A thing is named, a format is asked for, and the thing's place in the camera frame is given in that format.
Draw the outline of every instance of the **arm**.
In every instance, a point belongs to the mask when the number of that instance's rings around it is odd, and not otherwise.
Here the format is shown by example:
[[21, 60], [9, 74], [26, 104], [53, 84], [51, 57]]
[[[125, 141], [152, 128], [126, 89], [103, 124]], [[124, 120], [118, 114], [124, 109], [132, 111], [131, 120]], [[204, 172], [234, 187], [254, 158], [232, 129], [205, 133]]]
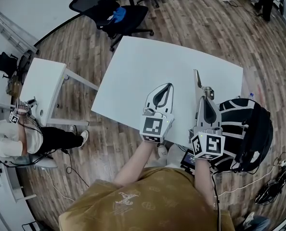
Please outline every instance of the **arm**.
[[130, 183], [136, 182], [154, 147], [155, 143], [143, 141], [130, 160], [119, 171], [113, 183], [117, 186], [124, 187]]
[[207, 204], [214, 207], [214, 189], [209, 171], [209, 162], [204, 159], [195, 160], [195, 189], [203, 195]]
[[[24, 106], [19, 105], [19, 109], [24, 109]], [[27, 142], [26, 142], [26, 130], [24, 128], [25, 123], [25, 116], [22, 113], [18, 113], [20, 119], [19, 119], [19, 129], [18, 129], [18, 137], [19, 141], [22, 142], [22, 154], [21, 156], [25, 156], [27, 154]]]

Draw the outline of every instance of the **mustard yellow t-shirt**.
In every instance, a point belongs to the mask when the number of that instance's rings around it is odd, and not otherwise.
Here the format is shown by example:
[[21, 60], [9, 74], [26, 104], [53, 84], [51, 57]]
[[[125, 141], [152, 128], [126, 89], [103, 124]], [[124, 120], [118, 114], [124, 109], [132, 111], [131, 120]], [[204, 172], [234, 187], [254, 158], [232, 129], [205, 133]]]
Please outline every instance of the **mustard yellow t-shirt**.
[[[223, 231], [234, 231], [221, 215]], [[180, 169], [144, 169], [126, 187], [97, 180], [59, 217], [61, 231], [216, 231], [217, 213]]]

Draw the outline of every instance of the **water bottle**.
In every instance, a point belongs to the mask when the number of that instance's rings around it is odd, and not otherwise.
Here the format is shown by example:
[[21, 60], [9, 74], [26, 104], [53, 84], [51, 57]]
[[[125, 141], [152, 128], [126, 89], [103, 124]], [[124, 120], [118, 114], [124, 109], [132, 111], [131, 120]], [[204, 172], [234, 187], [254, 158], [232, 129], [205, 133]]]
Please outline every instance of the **water bottle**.
[[254, 93], [251, 92], [251, 93], [249, 94], [248, 98], [251, 99], [251, 100], [254, 100]]

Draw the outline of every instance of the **wooden floor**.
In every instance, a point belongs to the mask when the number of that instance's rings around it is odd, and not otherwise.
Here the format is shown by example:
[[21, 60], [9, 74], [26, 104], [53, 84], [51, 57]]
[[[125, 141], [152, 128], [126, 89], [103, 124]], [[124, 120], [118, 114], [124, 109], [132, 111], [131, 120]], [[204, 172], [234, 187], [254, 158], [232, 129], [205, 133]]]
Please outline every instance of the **wooden floor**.
[[[253, 11], [250, 1], [233, 1]], [[218, 175], [218, 193], [260, 178], [271, 170], [274, 159], [286, 152], [286, 23], [275, 9], [271, 21], [266, 23], [243, 7], [235, 8], [218, 0], [159, 0], [159, 3], [160, 8], [155, 8], [152, 1], [145, 2], [149, 13], [142, 23], [142, 27], [152, 28], [155, 35], [141, 33], [138, 37], [182, 45], [243, 67], [243, 94], [247, 97], [249, 92], [255, 93], [256, 101], [271, 112], [274, 127], [271, 152], [253, 176]], [[109, 51], [110, 42], [106, 33], [96, 30], [91, 19], [82, 16], [45, 39], [39, 45], [39, 57], [66, 63], [72, 71], [100, 85], [113, 55]], [[140, 142], [138, 131], [91, 112], [95, 95], [93, 90], [69, 80], [62, 86], [60, 106], [55, 109], [56, 117], [91, 122], [88, 143], [83, 150], [74, 149], [71, 154], [73, 167], [88, 184], [99, 178], [112, 180]], [[49, 170], [49, 174], [55, 186], [64, 195], [77, 199], [87, 187], [76, 174], [66, 174], [70, 163], [67, 155], [56, 152], [54, 158], [59, 167]], [[18, 172], [26, 194], [37, 194], [37, 198], [28, 201], [36, 219], [58, 230], [58, 216], [72, 201], [56, 192], [41, 169], [30, 167]], [[254, 205], [257, 191], [277, 173], [275, 168], [263, 180], [220, 197], [221, 207], [231, 212], [235, 225], [250, 211], [270, 218], [272, 227], [285, 219], [286, 186], [275, 203]]]

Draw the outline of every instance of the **black backpack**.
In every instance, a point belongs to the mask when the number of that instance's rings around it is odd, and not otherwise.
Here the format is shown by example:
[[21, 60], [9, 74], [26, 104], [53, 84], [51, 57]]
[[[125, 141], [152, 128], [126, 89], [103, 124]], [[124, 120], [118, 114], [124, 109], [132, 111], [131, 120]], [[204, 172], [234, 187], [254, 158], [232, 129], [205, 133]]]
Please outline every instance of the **black backpack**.
[[223, 156], [210, 162], [213, 169], [252, 171], [264, 160], [273, 140], [270, 112], [251, 99], [232, 99], [220, 104]]

